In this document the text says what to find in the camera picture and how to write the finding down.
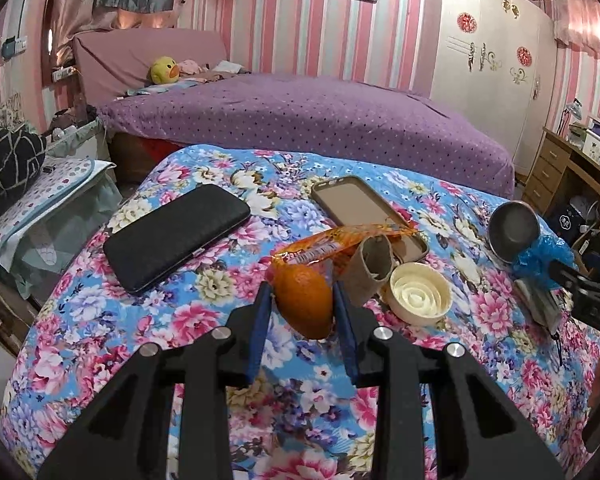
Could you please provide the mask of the blue plastic bag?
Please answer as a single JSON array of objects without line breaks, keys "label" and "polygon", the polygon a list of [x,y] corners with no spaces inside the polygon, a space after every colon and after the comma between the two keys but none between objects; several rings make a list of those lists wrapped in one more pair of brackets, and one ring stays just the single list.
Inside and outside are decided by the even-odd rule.
[{"label": "blue plastic bag", "polygon": [[550,263],[554,260],[572,270],[577,269],[576,259],[569,245],[560,237],[543,234],[516,255],[512,263],[513,276],[525,278],[542,289],[558,289],[560,285],[550,277]]}]

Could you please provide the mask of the cream round plastic lid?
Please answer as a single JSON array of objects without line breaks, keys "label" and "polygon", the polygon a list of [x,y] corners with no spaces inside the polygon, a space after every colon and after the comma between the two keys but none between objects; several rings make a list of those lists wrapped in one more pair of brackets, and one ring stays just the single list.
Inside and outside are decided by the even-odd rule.
[{"label": "cream round plastic lid", "polygon": [[382,290],[382,299],[401,321],[431,326],[448,314],[452,292],[441,273],[426,264],[410,262],[392,271]]}]

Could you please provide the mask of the cardboard toilet roll tube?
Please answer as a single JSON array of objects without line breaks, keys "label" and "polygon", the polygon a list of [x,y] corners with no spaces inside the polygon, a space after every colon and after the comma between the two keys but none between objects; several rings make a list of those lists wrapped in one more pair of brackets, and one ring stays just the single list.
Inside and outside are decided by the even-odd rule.
[{"label": "cardboard toilet roll tube", "polygon": [[390,240],[385,235],[366,237],[338,281],[353,307],[363,307],[384,286],[393,270]]}]

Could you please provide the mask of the orange tangerine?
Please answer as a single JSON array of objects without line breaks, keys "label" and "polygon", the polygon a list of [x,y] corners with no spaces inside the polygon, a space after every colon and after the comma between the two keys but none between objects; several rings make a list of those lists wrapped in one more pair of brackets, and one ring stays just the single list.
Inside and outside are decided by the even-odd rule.
[{"label": "orange tangerine", "polygon": [[287,323],[306,339],[325,339],[332,331],[334,300],[324,276],[298,263],[275,263],[275,303]]}]

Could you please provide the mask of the orange snack wrapper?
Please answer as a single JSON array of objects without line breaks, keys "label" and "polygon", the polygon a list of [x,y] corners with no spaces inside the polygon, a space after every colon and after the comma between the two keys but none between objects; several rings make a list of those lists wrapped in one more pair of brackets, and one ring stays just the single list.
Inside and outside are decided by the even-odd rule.
[{"label": "orange snack wrapper", "polygon": [[337,226],[276,249],[271,255],[270,275],[292,264],[316,266],[325,260],[330,260],[336,273],[340,273],[363,240],[381,235],[388,238],[395,262],[418,261],[429,252],[426,240],[411,223]]}]

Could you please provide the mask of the wooden desk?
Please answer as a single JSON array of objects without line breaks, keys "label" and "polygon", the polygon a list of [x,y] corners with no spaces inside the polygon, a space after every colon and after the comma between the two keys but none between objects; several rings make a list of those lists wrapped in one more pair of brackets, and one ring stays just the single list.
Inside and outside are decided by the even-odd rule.
[{"label": "wooden desk", "polygon": [[600,165],[547,128],[522,199],[545,221],[576,196],[596,203],[600,212]]}]

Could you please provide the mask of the desk lamp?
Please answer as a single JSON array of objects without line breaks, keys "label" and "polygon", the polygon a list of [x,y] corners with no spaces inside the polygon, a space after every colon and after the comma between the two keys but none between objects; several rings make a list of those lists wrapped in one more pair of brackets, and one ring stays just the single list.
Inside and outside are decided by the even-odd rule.
[{"label": "desk lamp", "polygon": [[567,103],[562,110],[560,122],[557,129],[557,135],[565,139],[568,136],[568,129],[573,119],[582,119],[582,103],[578,99],[573,99]]}]

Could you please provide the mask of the floral bed cover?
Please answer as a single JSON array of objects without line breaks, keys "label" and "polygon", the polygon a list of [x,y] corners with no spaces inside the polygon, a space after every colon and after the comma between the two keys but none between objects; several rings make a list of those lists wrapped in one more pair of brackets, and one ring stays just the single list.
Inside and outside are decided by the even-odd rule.
[{"label": "floral bed cover", "polygon": [[[36,318],[6,387],[7,448],[29,474],[146,342],[191,344],[249,304],[273,252],[327,230],[310,194],[318,182],[357,177],[426,240],[426,263],[443,274],[452,307],[415,327],[379,300],[378,322],[415,344],[458,341],[486,368],[567,474],[588,461],[582,430],[600,359],[600,333],[564,315],[555,335],[528,320],[506,266],[490,251],[486,225],[498,196],[414,171],[315,154],[182,148],[151,171],[84,246]],[[249,222],[146,294],[119,285],[102,251],[131,222],[202,184],[250,207]],[[254,384],[230,389],[230,450],[239,479],[365,479],[370,475],[378,394],[354,388],[336,342],[302,339],[279,316],[270,323]]]}]

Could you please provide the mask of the black long wallet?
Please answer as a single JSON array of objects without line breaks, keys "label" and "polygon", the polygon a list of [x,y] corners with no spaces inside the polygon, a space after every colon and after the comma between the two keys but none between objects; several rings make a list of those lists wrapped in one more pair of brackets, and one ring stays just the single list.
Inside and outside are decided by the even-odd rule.
[{"label": "black long wallet", "polygon": [[112,234],[104,254],[120,286],[139,295],[250,217],[246,202],[217,185],[204,184]]}]

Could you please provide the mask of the dotted fabric storage box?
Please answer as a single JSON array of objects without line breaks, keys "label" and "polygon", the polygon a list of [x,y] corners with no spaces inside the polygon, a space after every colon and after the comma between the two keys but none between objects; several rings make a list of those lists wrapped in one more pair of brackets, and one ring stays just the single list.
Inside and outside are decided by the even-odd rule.
[{"label": "dotted fabric storage box", "polygon": [[0,280],[27,300],[50,296],[69,263],[121,202],[114,164],[46,159],[33,185],[0,217]]}]

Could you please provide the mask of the white wardrobe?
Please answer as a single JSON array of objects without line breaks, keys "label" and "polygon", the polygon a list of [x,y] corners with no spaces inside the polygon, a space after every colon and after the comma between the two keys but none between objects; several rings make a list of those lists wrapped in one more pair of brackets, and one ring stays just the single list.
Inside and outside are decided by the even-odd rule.
[{"label": "white wardrobe", "polygon": [[529,0],[424,0],[413,89],[456,110],[530,174],[554,88],[550,18]]}]

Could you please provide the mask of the brown phone case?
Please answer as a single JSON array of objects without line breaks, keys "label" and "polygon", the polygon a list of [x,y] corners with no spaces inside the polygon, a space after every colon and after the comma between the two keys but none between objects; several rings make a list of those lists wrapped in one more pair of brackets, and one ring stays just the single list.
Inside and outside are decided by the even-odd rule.
[{"label": "brown phone case", "polygon": [[[317,182],[312,186],[311,197],[337,226],[362,226],[386,224],[408,228],[412,225],[406,212],[399,212],[358,177],[338,177]],[[393,255],[398,263],[420,261],[429,247],[420,234],[403,235],[392,243]]]}]

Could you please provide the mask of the pink window valance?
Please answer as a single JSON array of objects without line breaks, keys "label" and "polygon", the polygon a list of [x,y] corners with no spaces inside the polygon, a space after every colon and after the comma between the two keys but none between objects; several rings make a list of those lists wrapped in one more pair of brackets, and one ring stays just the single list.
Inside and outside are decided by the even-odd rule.
[{"label": "pink window valance", "polygon": [[600,55],[600,3],[597,0],[553,0],[552,20],[557,41]]}]

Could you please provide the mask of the yellow duck plush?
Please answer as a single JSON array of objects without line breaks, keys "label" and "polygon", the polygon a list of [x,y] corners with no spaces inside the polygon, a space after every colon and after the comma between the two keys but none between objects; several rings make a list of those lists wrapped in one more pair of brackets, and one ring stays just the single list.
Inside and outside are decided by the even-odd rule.
[{"label": "yellow duck plush", "polygon": [[180,79],[180,66],[170,56],[157,58],[150,66],[149,79],[153,84],[174,84]]}]

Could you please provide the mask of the pink headboard cover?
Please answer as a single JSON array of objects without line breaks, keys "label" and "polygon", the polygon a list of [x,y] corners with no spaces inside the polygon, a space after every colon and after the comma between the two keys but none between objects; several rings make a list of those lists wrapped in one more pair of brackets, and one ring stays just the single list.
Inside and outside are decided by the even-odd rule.
[{"label": "pink headboard cover", "polygon": [[72,40],[85,101],[108,103],[125,91],[142,88],[157,58],[193,60],[215,66],[228,58],[217,32],[188,28],[130,28],[81,32]]}]

